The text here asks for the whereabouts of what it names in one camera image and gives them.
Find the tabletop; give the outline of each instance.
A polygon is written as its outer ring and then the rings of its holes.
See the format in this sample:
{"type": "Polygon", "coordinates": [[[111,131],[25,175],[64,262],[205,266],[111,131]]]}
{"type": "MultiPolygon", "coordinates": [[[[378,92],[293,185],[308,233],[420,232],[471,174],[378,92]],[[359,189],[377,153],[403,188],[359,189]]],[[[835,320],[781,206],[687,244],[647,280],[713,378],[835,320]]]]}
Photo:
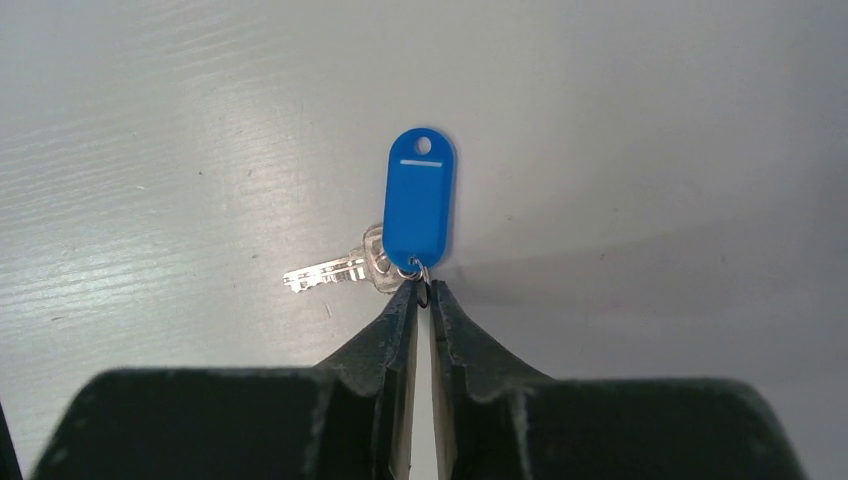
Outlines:
{"type": "Polygon", "coordinates": [[[433,275],[481,326],[555,377],[749,382],[811,477],[845,477],[846,22],[828,0],[5,2],[22,468],[104,369],[349,339],[387,297],[282,274],[360,241],[392,141],[429,126],[457,149],[433,275]]]}

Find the silver key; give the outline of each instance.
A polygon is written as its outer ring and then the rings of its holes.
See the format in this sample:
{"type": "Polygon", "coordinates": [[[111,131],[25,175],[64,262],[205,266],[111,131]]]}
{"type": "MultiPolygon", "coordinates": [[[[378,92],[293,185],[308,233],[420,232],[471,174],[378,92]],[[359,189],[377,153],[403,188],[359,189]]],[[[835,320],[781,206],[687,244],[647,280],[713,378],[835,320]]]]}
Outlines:
{"type": "Polygon", "coordinates": [[[362,236],[362,245],[350,251],[346,257],[311,267],[292,270],[283,275],[285,283],[293,292],[302,292],[324,283],[359,282],[367,280],[382,293],[394,293],[403,277],[392,265],[383,250],[383,225],[372,225],[362,236]]]}

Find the key fob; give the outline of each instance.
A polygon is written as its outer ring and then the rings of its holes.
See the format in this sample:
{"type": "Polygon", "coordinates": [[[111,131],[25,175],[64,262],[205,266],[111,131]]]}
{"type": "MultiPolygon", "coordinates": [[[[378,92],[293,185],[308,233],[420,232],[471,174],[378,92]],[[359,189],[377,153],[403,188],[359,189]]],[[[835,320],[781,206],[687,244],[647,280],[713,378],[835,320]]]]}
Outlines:
{"type": "Polygon", "coordinates": [[[436,265],[445,253],[453,196],[454,149],[441,133],[414,128],[389,151],[383,248],[401,270],[436,265]]]}

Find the key ring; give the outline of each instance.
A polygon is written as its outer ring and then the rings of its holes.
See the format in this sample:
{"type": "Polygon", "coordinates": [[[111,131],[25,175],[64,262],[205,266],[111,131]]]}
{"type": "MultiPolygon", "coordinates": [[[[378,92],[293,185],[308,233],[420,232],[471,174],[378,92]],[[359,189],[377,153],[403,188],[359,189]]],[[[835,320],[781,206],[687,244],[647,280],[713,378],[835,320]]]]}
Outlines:
{"type": "Polygon", "coordinates": [[[412,262],[414,264],[418,265],[418,271],[417,272],[408,273],[408,272],[404,272],[403,270],[398,268],[398,274],[400,274],[400,276],[402,278],[405,278],[407,280],[412,280],[413,282],[423,281],[424,291],[425,291],[425,296],[424,296],[425,299],[422,301],[421,298],[419,298],[418,299],[418,306],[421,307],[421,308],[427,308],[428,306],[430,306],[430,295],[431,295],[431,292],[430,292],[430,271],[427,270],[427,267],[425,267],[421,263],[421,260],[418,260],[417,258],[412,257],[412,262]]]}

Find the tag hole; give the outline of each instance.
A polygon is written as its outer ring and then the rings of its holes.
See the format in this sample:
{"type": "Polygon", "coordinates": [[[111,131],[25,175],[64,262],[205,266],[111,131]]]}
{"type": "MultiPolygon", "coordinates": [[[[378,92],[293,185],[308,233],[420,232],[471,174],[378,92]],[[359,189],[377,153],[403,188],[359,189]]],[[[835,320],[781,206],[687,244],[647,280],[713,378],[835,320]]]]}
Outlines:
{"type": "Polygon", "coordinates": [[[430,152],[430,139],[421,137],[415,141],[415,153],[418,155],[427,155],[430,152]]]}

